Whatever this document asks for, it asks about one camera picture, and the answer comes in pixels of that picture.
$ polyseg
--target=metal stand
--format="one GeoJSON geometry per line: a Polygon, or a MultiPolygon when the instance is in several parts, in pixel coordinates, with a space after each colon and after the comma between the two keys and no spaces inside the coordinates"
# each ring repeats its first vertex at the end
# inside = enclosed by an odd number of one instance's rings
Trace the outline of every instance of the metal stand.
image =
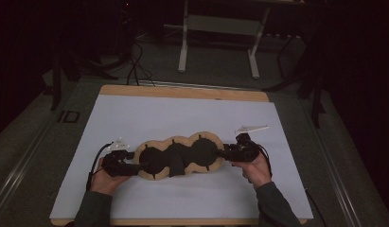
{"type": "Polygon", "coordinates": [[[183,43],[180,51],[179,73],[186,71],[187,60],[187,32],[189,29],[211,32],[222,32],[230,34],[251,35],[256,40],[253,47],[248,50],[248,59],[254,79],[259,79],[258,67],[256,65],[256,50],[262,37],[262,32],[267,21],[270,8],[266,8],[262,21],[238,20],[220,17],[192,15],[188,13],[188,0],[185,0],[185,15],[183,19],[183,43]]]}

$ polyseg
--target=gray carpet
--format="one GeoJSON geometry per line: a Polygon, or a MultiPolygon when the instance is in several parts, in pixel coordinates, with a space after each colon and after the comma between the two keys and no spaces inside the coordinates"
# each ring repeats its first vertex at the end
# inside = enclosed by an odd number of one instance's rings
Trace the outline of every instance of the gray carpet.
{"type": "MultiPolygon", "coordinates": [[[[299,41],[296,42],[285,52],[282,59],[286,72],[295,65],[304,48],[299,41]]],[[[277,38],[261,41],[256,54],[258,68],[263,77],[259,80],[253,80],[250,76],[245,49],[242,51],[225,45],[210,48],[207,44],[195,43],[189,46],[186,72],[179,74],[177,65],[180,46],[173,40],[166,44],[143,42],[140,44],[143,46],[141,65],[144,69],[150,70],[151,79],[155,81],[251,90],[259,90],[261,86],[270,86],[281,81],[275,57],[283,42],[277,38]]],[[[50,211],[79,144],[98,91],[102,84],[125,83],[130,68],[131,66],[127,65],[113,72],[120,77],[117,81],[95,79],[89,72],[84,72],[84,77],[78,84],[72,84],[69,90],[65,89],[64,103],[59,111],[80,112],[77,123],[57,123],[60,112],[54,117],[49,111],[50,97],[39,96],[0,135],[0,185],[2,185],[11,167],[17,163],[18,157],[25,151],[28,142],[34,138],[40,125],[46,119],[54,122],[38,146],[37,155],[32,159],[27,174],[3,211],[0,226],[51,226],[48,218],[50,211]]],[[[143,71],[138,70],[138,73],[140,82],[144,83],[142,78],[146,76],[143,71]]],[[[350,226],[338,199],[343,191],[338,191],[334,183],[336,180],[329,175],[324,149],[328,150],[329,156],[334,161],[348,199],[354,205],[358,218],[358,223],[354,226],[389,226],[389,215],[328,94],[324,93],[323,96],[326,113],[320,115],[322,128],[316,130],[309,121],[310,102],[296,97],[294,93],[296,87],[297,85],[293,85],[279,93],[269,94],[269,97],[276,105],[303,184],[315,200],[315,204],[311,203],[315,219],[310,220],[305,226],[323,226],[315,206],[321,210],[327,226],[350,226]]]]}

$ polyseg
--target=person's left hand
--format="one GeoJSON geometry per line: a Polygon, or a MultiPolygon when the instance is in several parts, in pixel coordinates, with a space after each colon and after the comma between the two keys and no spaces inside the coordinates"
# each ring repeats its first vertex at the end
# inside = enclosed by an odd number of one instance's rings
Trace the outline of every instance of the person's left hand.
{"type": "Polygon", "coordinates": [[[131,176],[109,176],[109,174],[101,167],[102,161],[103,158],[100,158],[97,166],[97,173],[93,176],[90,191],[95,191],[112,196],[117,187],[121,183],[124,183],[129,180],[131,176]]]}

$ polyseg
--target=white tag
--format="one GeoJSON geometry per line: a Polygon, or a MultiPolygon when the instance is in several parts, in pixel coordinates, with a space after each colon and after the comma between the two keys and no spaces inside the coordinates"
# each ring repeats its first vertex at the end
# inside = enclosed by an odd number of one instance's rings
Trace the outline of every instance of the white tag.
{"type": "Polygon", "coordinates": [[[109,151],[113,150],[120,150],[120,149],[125,149],[127,150],[130,146],[126,144],[121,137],[118,137],[107,149],[109,151]]]}
{"type": "Polygon", "coordinates": [[[235,131],[236,134],[246,133],[251,131],[260,131],[269,129],[269,126],[241,126],[238,130],[235,131]]]}

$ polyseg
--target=dark background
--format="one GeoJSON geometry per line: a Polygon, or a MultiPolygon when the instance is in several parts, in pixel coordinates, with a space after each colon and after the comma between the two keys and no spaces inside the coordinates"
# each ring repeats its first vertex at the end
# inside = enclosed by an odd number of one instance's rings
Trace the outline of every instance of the dark background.
{"type": "MultiPolygon", "coordinates": [[[[0,131],[45,89],[42,74],[52,67],[56,37],[84,58],[118,54],[119,4],[0,1],[0,131]]],[[[307,67],[327,66],[324,88],[389,210],[389,1],[335,5],[315,35],[316,58],[306,59],[307,67]]],[[[133,9],[137,24],[154,36],[163,34],[162,24],[180,25],[182,15],[180,0],[145,0],[133,9]]],[[[274,11],[275,20],[284,15],[274,11]]],[[[287,32],[274,19],[268,26],[287,32]]]]}

